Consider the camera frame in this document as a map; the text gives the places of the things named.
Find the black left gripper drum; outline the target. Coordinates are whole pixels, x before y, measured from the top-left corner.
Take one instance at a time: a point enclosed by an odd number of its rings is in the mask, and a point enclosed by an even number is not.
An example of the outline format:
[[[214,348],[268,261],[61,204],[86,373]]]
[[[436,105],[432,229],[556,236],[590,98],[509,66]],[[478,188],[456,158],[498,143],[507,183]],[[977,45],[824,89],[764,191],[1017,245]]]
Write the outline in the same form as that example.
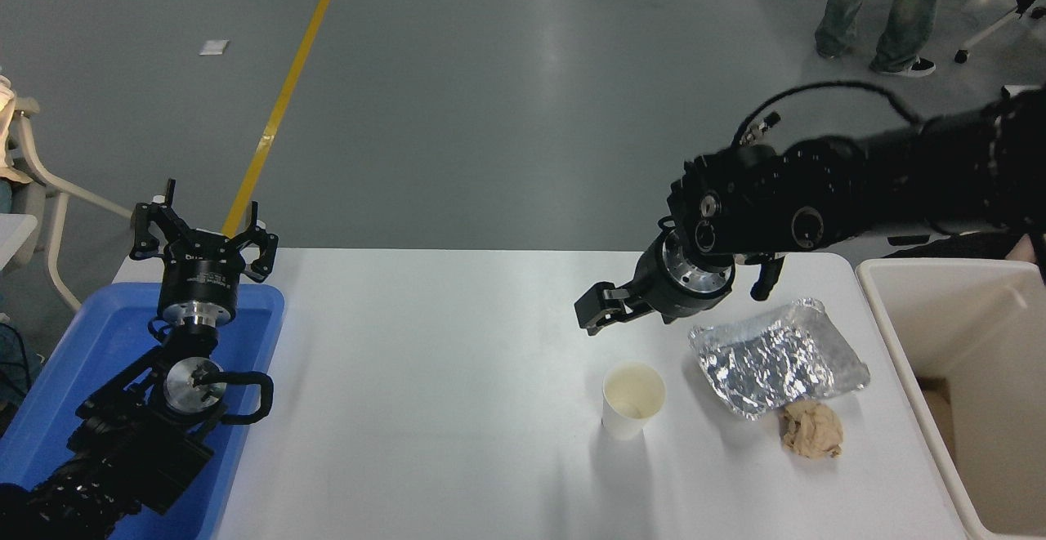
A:
[[[245,261],[230,239],[208,231],[172,237],[163,250],[159,305],[235,306]]]

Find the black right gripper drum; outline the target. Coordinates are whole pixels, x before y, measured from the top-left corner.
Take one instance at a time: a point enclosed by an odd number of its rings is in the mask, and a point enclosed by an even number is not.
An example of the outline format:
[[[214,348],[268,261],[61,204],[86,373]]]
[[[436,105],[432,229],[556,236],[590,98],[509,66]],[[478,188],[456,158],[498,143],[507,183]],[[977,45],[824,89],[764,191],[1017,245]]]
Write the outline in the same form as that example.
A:
[[[714,308],[731,293],[733,283],[732,261],[693,262],[681,246],[651,246],[636,266],[636,298],[666,324]]]

